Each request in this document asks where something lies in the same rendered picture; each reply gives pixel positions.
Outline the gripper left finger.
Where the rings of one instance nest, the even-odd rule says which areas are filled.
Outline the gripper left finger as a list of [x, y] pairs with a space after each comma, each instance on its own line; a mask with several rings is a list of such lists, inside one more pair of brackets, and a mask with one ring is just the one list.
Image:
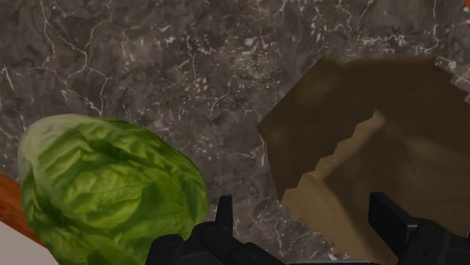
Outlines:
[[220, 196], [214, 221], [198, 224], [188, 239], [166, 235], [151, 243], [145, 265], [285, 265], [259, 247], [233, 236], [231, 196]]

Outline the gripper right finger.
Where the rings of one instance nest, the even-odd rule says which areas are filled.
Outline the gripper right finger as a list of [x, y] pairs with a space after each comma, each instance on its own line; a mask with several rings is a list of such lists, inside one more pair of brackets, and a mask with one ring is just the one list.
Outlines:
[[368, 223], [398, 258], [397, 265], [470, 265], [470, 235], [415, 218], [384, 193], [369, 194]]

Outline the brown paper bag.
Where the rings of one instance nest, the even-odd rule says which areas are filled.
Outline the brown paper bag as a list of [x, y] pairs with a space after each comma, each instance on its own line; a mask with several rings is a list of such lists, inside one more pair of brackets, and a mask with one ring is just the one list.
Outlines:
[[372, 192], [470, 231], [470, 104], [430, 56], [321, 58], [259, 123], [279, 199], [339, 251], [395, 265]]

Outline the green lettuce head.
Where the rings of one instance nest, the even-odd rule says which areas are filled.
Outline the green lettuce head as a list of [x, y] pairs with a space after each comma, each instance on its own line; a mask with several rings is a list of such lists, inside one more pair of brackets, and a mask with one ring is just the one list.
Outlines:
[[144, 265], [159, 236], [209, 212], [200, 170], [148, 129], [110, 117], [34, 122], [17, 146], [26, 221], [58, 265]]

